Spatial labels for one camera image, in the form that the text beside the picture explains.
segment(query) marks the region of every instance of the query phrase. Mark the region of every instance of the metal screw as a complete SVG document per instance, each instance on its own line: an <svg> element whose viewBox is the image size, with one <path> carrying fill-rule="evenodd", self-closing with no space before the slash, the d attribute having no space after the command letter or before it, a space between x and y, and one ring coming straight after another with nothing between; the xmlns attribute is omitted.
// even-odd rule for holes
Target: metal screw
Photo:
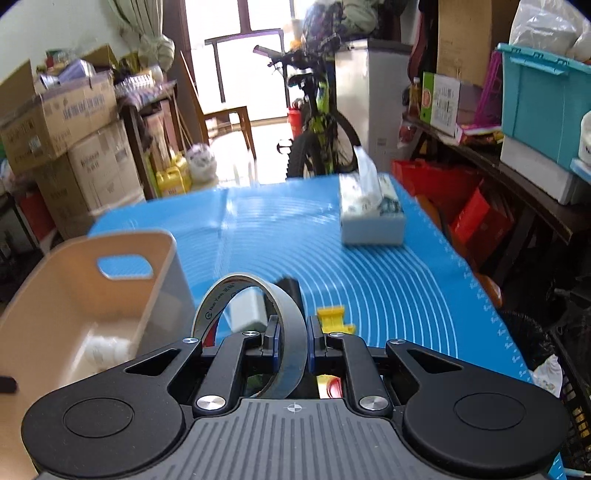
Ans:
<svg viewBox="0 0 591 480"><path fill-rule="evenodd" d="M370 395L359 400L359 405L365 410L377 411L383 410L388 406L388 400L377 395Z"/></svg>
<svg viewBox="0 0 591 480"><path fill-rule="evenodd" d="M219 410L226 404L226 400L219 395L205 395L197 400L197 406L203 410Z"/></svg>

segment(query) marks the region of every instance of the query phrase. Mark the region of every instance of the tissue box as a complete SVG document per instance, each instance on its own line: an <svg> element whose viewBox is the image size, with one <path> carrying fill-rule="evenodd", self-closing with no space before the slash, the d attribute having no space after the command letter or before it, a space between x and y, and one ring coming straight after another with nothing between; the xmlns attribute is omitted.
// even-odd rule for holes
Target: tissue box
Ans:
<svg viewBox="0 0 591 480"><path fill-rule="evenodd" d="M369 209L359 174L339 176L340 231L345 245L402 245L406 216L387 174L378 174L382 202Z"/></svg>

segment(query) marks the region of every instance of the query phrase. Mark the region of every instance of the yellow jug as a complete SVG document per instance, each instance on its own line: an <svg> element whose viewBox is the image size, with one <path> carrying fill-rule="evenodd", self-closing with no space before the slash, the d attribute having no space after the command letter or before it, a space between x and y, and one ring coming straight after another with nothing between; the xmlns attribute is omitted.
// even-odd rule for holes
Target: yellow jug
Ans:
<svg viewBox="0 0 591 480"><path fill-rule="evenodd" d="M173 159L173 165L180 170L181 177L183 179L183 185L185 187L185 192L190 192L191 186L193 185L193 181L191 179L191 170L189 169L189 162L182 154L178 154Z"/></svg>
<svg viewBox="0 0 591 480"><path fill-rule="evenodd" d="M156 174L156 182L162 197L171 197L185 193L183 178L178 167L167 168Z"/></svg>

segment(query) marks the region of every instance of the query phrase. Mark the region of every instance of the cardboard box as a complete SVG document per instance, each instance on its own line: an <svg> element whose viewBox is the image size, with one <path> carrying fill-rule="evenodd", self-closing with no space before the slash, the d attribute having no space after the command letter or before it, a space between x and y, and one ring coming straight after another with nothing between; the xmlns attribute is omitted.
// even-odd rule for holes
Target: cardboard box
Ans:
<svg viewBox="0 0 591 480"><path fill-rule="evenodd" d="M85 138L33 175L64 239L85 235L106 211L144 198L122 121Z"/></svg>
<svg viewBox="0 0 591 480"><path fill-rule="evenodd" d="M470 83L425 72L421 120L447 135L456 135L457 125L474 121L482 89Z"/></svg>
<svg viewBox="0 0 591 480"><path fill-rule="evenodd" d="M171 167L170 151L164 133L164 112L144 117L147 130L152 135L150 144L151 164L154 171L164 171Z"/></svg>
<svg viewBox="0 0 591 480"><path fill-rule="evenodd" d="M115 57L109 44L102 45L96 50L87 53L82 57L82 60L92 63L97 69L97 72L119 68L119 61L117 61L117 57Z"/></svg>
<svg viewBox="0 0 591 480"><path fill-rule="evenodd" d="M439 0L437 73L484 86L491 53L508 43L519 0Z"/></svg>
<svg viewBox="0 0 591 480"><path fill-rule="evenodd" d="M164 130L166 131L166 139L168 140L168 145L174 150L175 153L179 153L181 148L178 146L177 142L177 134L174 131L174 124L173 124L173 113L170 109L170 103L174 102L174 98L162 100L160 102L160 108L164 114Z"/></svg>
<svg viewBox="0 0 591 480"><path fill-rule="evenodd" d="M73 80L35 94L31 62L0 84L0 137L15 174L61 155L101 127L117 120L109 73Z"/></svg>

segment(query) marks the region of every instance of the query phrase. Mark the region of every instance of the teal plastic storage box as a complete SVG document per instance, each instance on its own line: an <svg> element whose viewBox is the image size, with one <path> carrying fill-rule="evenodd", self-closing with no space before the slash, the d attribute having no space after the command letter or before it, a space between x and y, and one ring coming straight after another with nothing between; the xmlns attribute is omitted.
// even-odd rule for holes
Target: teal plastic storage box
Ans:
<svg viewBox="0 0 591 480"><path fill-rule="evenodd" d="M570 169L591 110L591 66L542 50L499 44L505 135Z"/></svg>

